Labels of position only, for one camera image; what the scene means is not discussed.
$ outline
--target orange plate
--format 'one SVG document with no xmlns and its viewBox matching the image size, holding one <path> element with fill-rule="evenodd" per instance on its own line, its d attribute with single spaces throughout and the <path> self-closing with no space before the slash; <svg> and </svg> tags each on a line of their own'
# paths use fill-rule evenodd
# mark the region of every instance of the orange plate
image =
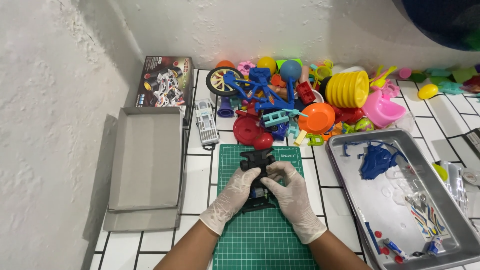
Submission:
<svg viewBox="0 0 480 270">
<path fill-rule="evenodd" d="M 311 104 L 302 113 L 308 115 L 308 117 L 299 117 L 299 128 L 307 133 L 322 134 L 329 130 L 335 121 L 335 112 L 326 103 Z"/>
</svg>

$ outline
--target toy wheel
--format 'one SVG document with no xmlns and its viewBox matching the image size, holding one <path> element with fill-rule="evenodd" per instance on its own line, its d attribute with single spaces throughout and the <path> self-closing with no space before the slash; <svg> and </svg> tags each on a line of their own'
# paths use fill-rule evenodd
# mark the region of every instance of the toy wheel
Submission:
<svg viewBox="0 0 480 270">
<path fill-rule="evenodd" d="M 183 71 L 179 67 L 172 67 L 170 70 L 173 72 L 173 76 L 175 78 L 178 78 L 183 75 Z"/>
<path fill-rule="evenodd" d="M 246 160 L 240 160 L 240 169 L 242 171 L 248 171 L 248 162 Z"/>
<path fill-rule="evenodd" d="M 276 161 L 276 159 L 273 155 L 268 156 L 267 159 L 268 159 L 268 164 L 272 164 L 273 162 Z"/>
<path fill-rule="evenodd" d="M 215 95 L 231 97 L 238 94 L 238 90 L 226 85 L 223 81 L 223 74 L 227 71 L 232 71 L 236 78 L 243 79 L 242 73 L 231 67 L 217 67 L 212 69 L 207 75 L 206 84 L 208 89 Z"/>
</svg>

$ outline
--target latex glove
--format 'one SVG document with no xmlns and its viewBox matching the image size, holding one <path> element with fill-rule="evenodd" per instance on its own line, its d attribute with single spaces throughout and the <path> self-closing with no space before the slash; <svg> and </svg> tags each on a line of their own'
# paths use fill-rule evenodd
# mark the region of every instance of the latex glove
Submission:
<svg viewBox="0 0 480 270">
<path fill-rule="evenodd" d="M 277 161 L 267 166 L 269 177 L 261 182 L 275 195 L 285 217 L 302 244 L 309 244 L 322 235 L 327 227 L 314 214 L 308 200 L 305 179 L 288 161 Z M 284 179 L 286 186 L 277 183 Z"/>
<path fill-rule="evenodd" d="M 250 185 L 260 174 L 260 168 L 243 172 L 238 168 L 225 188 L 213 203 L 200 214 L 200 220 L 218 235 L 222 235 L 225 223 L 245 204 L 250 194 Z"/>
</svg>

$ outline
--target toy bicycle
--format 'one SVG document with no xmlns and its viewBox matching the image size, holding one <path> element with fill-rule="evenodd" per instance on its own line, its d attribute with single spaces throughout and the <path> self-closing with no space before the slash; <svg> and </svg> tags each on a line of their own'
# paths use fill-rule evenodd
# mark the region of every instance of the toy bicycle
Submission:
<svg viewBox="0 0 480 270">
<path fill-rule="evenodd" d="M 268 87 L 270 81 L 269 68 L 251 68 L 249 80 L 240 71 L 231 67 L 218 67 L 211 70 L 206 78 L 208 89 L 221 97 L 237 96 L 250 102 L 256 100 L 255 111 L 266 109 L 294 109 L 293 78 L 287 82 L 287 101 L 284 101 Z M 256 96 L 257 91 L 263 91 L 264 97 Z"/>
</svg>

